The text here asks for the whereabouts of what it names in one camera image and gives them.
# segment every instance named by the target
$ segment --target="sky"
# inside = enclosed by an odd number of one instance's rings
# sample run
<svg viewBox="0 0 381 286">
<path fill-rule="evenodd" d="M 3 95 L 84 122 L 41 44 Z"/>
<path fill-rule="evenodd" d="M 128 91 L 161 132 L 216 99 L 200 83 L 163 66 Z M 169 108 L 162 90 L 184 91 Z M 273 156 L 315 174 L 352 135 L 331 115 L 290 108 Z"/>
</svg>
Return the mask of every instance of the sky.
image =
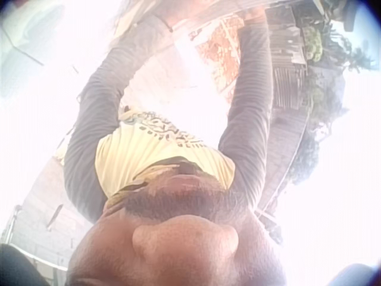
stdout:
<svg viewBox="0 0 381 286">
<path fill-rule="evenodd" d="M 349 38 L 379 60 L 380 27 L 362 7 Z M 381 72 L 345 72 L 349 112 L 321 143 L 309 180 L 289 186 L 277 217 L 290 285 L 326 285 L 352 263 L 381 258 Z"/>
</svg>

